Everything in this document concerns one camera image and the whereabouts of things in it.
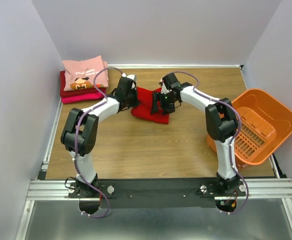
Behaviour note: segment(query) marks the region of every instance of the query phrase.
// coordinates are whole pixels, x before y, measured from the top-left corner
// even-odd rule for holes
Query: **folded pink shirt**
[[[86,93],[86,94],[82,94],[78,96],[62,97],[61,102],[63,104],[71,104],[71,103],[77,103],[81,101],[98,100],[102,98],[103,98],[103,95],[100,92],[95,92],[95,93]]]

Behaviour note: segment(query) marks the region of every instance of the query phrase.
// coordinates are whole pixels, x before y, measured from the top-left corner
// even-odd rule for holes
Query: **wooden table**
[[[197,76],[198,89],[214,97],[233,100],[246,90],[238,68],[125,69],[124,72],[137,74],[137,86],[154,90],[159,87],[160,79],[174,70]],[[115,70],[108,73],[108,92],[111,92],[120,75]],[[187,75],[177,73],[176,76],[182,83],[196,83]],[[82,109],[95,103],[86,101],[62,106],[46,179],[75,176],[72,158],[60,137],[70,109]],[[206,135],[204,113],[188,103],[183,102],[169,116],[168,125],[138,119],[127,110],[98,125],[94,166],[98,177],[105,179],[215,177],[217,155],[207,145]],[[274,175],[269,161],[240,172],[246,177]]]

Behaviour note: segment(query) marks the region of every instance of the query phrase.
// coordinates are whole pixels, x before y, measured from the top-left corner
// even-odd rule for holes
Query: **wall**
[[[0,240],[15,239],[56,114],[61,58],[29,0],[0,1]]]
[[[292,1],[283,0],[243,68],[249,88],[261,88],[292,110]],[[275,153],[292,177],[292,136]]]
[[[280,0],[32,0],[63,60],[244,64]]]

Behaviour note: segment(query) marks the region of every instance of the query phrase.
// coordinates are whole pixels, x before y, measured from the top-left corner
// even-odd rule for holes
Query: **laundry basket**
[[[262,164],[292,134],[292,111],[263,90],[249,89],[232,105],[242,121],[234,145],[238,168]],[[209,135],[206,141],[216,152]]]

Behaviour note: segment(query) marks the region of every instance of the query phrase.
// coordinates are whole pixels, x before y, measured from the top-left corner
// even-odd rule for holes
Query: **red cloth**
[[[169,114],[163,115],[163,110],[160,109],[160,103],[158,102],[158,112],[155,112],[151,115],[152,104],[153,104],[153,92],[160,92],[161,88],[158,88],[154,91],[150,91],[141,87],[137,87],[138,100],[140,105],[134,107],[131,110],[131,115],[136,118],[159,123],[159,124],[168,124]]]
[[[88,88],[88,89],[80,89],[76,91],[64,91],[66,85],[65,81],[65,71],[60,72],[60,91],[59,94],[62,98],[73,97],[73,96],[80,96],[83,94],[100,94],[95,88]]]
[[[96,93],[86,93],[79,96],[62,97],[61,102],[63,104],[71,104],[71,103],[77,103],[77,102],[88,101],[88,100],[97,100],[97,99],[102,99],[102,98],[103,98],[103,95],[100,92],[96,92]]]

